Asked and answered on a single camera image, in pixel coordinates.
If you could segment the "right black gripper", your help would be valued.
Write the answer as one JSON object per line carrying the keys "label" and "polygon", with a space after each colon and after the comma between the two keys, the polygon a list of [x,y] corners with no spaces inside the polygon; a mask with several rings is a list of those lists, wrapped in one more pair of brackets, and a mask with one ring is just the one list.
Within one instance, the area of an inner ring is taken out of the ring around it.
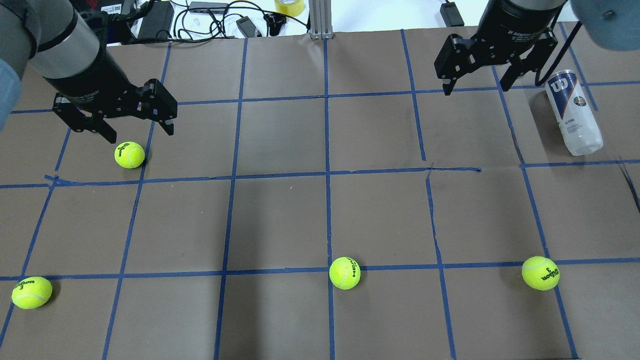
{"label": "right black gripper", "polygon": [[503,92],[526,73],[541,71],[558,46],[551,29],[558,14],[557,0],[490,0],[476,32],[470,38],[449,34],[434,60],[445,96],[479,68],[508,65],[500,79]]}

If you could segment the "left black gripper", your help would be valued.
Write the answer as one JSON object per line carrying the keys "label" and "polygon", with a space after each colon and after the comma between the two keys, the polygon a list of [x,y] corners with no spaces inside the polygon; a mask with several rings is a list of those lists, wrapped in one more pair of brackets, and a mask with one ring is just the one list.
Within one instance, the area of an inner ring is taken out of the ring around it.
{"label": "left black gripper", "polygon": [[53,79],[57,89],[52,111],[76,133],[98,133],[110,144],[117,132],[106,119],[136,117],[160,125],[168,136],[175,133],[178,101],[158,79],[137,87],[127,78],[107,50],[80,73]]}

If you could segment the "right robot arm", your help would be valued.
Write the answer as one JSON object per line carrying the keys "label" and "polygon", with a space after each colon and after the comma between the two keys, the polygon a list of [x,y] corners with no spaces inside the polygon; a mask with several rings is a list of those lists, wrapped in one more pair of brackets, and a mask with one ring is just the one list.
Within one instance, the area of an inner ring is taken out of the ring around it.
{"label": "right robot arm", "polygon": [[[528,72],[539,74],[558,45],[553,25],[563,0],[490,0],[469,39],[450,34],[434,60],[434,70],[450,95],[462,76],[487,66],[506,65],[500,80],[503,91]],[[576,27],[550,66],[554,70],[576,33],[585,28],[599,47],[611,51],[639,48],[637,0],[572,0]]]}

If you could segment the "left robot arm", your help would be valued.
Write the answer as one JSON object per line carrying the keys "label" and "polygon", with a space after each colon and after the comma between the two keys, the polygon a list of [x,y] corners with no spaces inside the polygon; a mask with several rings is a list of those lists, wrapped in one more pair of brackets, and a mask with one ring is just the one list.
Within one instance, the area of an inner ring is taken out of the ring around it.
{"label": "left robot arm", "polygon": [[30,65],[56,91],[52,111],[73,132],[98,133],[111,144],[107,119],[151,120],[174,134],[178,102],[158,79],[137,87],[106,43],[67,0],[1,2],[1,124],[18,104]]}

